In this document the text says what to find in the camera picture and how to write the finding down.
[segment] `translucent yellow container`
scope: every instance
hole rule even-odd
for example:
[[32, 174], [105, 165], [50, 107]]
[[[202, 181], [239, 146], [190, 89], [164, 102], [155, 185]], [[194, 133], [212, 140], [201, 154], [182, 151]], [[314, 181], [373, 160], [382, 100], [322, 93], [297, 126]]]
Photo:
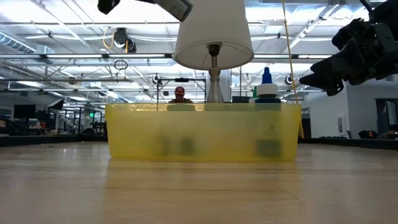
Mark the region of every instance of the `translucent yellow container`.
[[291, 104], [109, 104], [112, 157], [154, 161], [288, 161], [301, 106]]

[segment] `wooden surface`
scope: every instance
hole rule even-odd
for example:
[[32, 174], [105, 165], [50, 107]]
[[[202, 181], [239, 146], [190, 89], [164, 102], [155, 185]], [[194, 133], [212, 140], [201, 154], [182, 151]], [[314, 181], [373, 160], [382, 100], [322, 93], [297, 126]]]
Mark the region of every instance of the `wooden surface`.
[[290, 163], [110, 159], [105, 143], [0, 149], [0, 223], [396, 223], [398, 152], [300, 145]]

